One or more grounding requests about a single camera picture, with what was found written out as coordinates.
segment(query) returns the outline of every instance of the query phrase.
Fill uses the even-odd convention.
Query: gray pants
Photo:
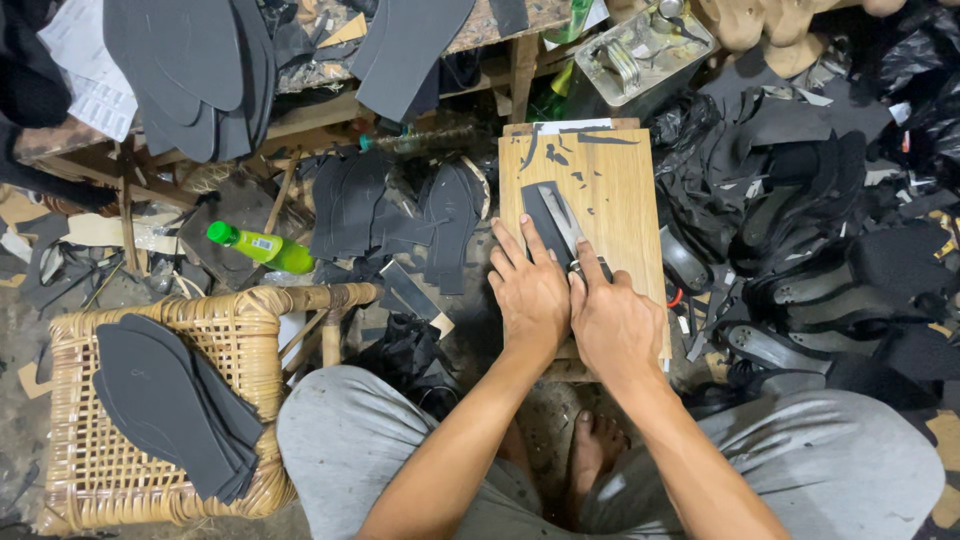
[[[313,537],[350,538],[436,426],[365,370],[336,366],[304,378],[280,411],[277,437]],[[798,540],[909,540],[944,489],[930,443],[893,409],[857,394],[761,399],[700,428]],[[497,459],[457,538],[684,538],[642,446],[594,485],[580,515],[589,534],[540,514],[530,479]]]

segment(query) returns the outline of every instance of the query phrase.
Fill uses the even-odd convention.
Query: knife handle
[[[607,262],[602,257],[598,257],[597,260],[600,261],[600,268],[603,270],[604,278],[607,278],[607,283],[613,283],[613,272],[610,271],[610,266],[607,265]],[[584,274],[584,270],[580,267],[580,260],[574,260],[570,263],[570,271],[576,272],[580,279],[587,282],[587,276]]]

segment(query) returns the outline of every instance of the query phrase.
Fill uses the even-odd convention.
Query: knife
[[[550,217],[553,218],[553,222],[564,238],[570,258],[574,259],[567,271],[576,272],[580,279],[586,283],[587,276],[584,275],[584,271],[580,268],[580,260],[577,259],[577,238],[584,236],[583,230],[580,229],[580,223],[577,222],[577,216],[573,215],[573,210],[570,209],[570,205],[563,195],[554,193],[552,189],[543,185],[538,187],[538,191],[546,204],[546,209],[550,211]],[[613,283],[613,272],[610,271],[610,266],[607,265],[604,258],[597,257],[597,259],[600,260],[600,267],[603,269],[603,275],[607,278],[607,282]]]

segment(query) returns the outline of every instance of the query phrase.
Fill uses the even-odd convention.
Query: wooden cutting board
[[[580,141],[577,134],[537,135],[530,164],[523,167],[521,161],[527,159],[534,137],[501,137],[500,218],[523,245],[519,222],[523,213],[520,189],[529,184],[555,181],[597,254],[607,260],[614,272],[630,272],[634,290],[649,296],[666,310],[660,227],[647,130],[586,135],[615,137],[635,144]],[[549,144],[564,157],[567,165],[563,165],[563,160],[547,158]],[[582,182],[571,176],[578,172]],[[664,325],[660,358],[670,358],[671,351],[670,330]],[[576,357],[577,349],[572,340],[557,353],[558,359]]]

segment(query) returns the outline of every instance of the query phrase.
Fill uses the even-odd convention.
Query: wicker stool
[[[260,518],[292,501],[296,491],[276,444],[275,421],[284,396],[277,317],[366,304],[380,294],[380,288],[369,283],[261,286],[228,296],[165,299],[148,307],[54,319],[50,453],[44,507],[36,520],[40,534],[155,521],[181,524],[204,516]],[[90,382],[100,367],[94,332],[126,313],[141,313],[179,333],[204,352],[237,394],[256,406],[266,429],[256,444],[260,460],[244,499],[230,506],[212,497],[201,501],[182,469],[139,451],[107,417]],[[339,343],[339,333],[335,335]]]

